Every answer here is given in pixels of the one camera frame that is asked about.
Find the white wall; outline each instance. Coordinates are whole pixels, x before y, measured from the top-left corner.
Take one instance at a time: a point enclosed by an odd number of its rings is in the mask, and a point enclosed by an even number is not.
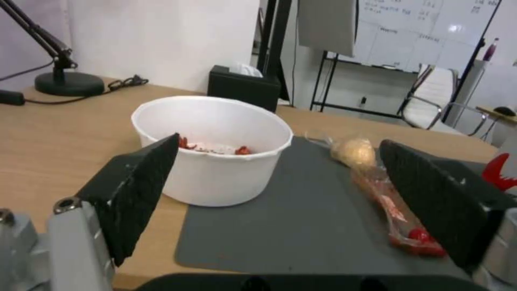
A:
[[[74,0],[79,70],[206,92],[218,65],[249,63],[259,0]]]
[[[66,3],[61,0],[14,0],[37,24],[69,44]],[[5,11],[0,9],[0,77],[44,65],[50,56]],[[0,83],[0,89],[18,91],[34,84],[34,78],[52,67]]]

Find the tissue box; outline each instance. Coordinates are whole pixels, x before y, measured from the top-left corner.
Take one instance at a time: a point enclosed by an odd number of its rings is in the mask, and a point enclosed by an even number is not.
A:
[[[214,66],[208,77],[208,96],[243,101],[271,112],[277,109],[280,81],[271,77],[253,77],[230,72]]]

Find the whiteboard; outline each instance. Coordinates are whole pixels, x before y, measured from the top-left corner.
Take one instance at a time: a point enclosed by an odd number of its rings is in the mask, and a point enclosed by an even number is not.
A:
[[[499,1],[359,0],[354,56],[338,59],[407,72],[425,63],[461,76]]]

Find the plastic bag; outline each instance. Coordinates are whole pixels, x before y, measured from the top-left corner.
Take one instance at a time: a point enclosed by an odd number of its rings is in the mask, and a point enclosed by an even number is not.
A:
[[[350,136],[340,139],[332,139],[324,133],[312,132],[311,136],[318,136],[318,139],[305,138],[311,142],[330,149],[330,156],[350,168],[369,168],[376,166],[375,149],[370,140],[364,136]]]
[[[352,180],[386,214],[391,244],[415,255],[443,257],[442,246],[422,226],[391,183],[382,167],[355,168]]]

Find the lamp base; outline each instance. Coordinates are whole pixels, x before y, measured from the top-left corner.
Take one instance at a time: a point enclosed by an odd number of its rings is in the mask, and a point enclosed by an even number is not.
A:
[[[34,80],[36,90],[57,96],[96,96],[104,92],[101,78],[79,72],[64,72],[61,80],[56,80],[53,73],[41,74]]]

